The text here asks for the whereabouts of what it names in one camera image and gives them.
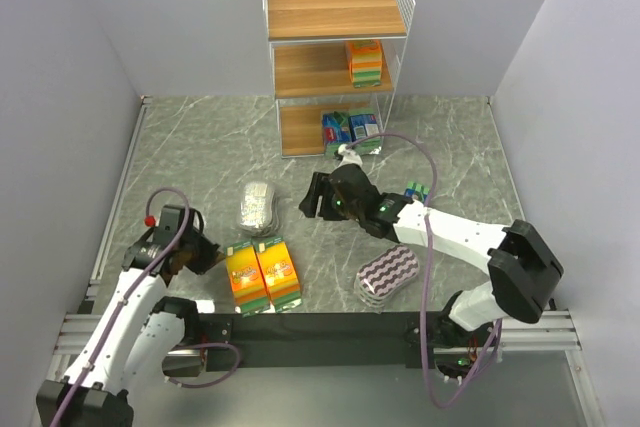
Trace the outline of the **blue green sponge pack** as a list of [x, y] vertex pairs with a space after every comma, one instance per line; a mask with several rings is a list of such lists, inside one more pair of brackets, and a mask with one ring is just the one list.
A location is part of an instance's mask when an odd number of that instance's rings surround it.
[[376, 113], [370, 108], [354, 109], [349, 112], [349, 129], [353, 149], [358, 154], [377, 155], [381, 152], [381, 138], [374, 137], [380, 132]]
[[347, 111], [336, 110], [323, 112], [321, 122], [324, 155], [332, 158], [340, 145], [350, 144], [353, 141], [349, 114]]

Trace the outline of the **orange sponge pack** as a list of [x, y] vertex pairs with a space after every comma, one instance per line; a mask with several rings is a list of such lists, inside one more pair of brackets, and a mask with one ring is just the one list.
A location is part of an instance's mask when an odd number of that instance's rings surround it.
[[267, 311], [271, 304], [253, 243], [228, 246], [225, 263], [235, 312], [250, 316]]
[[346, 41], [345, 51], [354, 88], [377, 87], [381, 84], [383, 50], [378, 39]]
[[302, 304], [302, 292], [294, 262], [281, 236], [254, 243], [269, 300], [277, 313]]

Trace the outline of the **silver mesh scrubber pack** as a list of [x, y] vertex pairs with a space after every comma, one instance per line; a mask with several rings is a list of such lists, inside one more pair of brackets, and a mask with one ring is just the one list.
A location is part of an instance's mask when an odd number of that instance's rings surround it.
[[271, 183], [250, 181], [243, 186], [237, 224], [241, 231], [254, 237], [269, 237], [277, 231], [277, 196]]

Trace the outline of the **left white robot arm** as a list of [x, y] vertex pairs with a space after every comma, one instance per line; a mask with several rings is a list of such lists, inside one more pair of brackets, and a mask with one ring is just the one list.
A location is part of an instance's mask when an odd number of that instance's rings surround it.
[[61, 380], [41, 385], [36, 406], [45, 426], [130, 426], [129, 396], [136, 382], [162, 369], [172, 349], [204, 341], [195, 301], [168, 295], [187, 268], [204, 274], [223, 260], [206, 238], [202, 214], [166, 205], [145, 220], [130, 246], [114, 294], [76, 360]]

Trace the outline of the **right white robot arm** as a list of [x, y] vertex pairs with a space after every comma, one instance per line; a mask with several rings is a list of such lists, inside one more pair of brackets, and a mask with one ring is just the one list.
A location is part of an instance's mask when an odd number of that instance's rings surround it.
[[355, 164], [314, 173], [299, 209], [307, 218], [353, 220], [374, 238], [430, 248], [486, 274], [487, 282], [428, 314], [427, 338], [443, 348], [462, 346], [505, 317], [538, 323], [564, 274], [532, 224], [482, 223], [381, 192]]

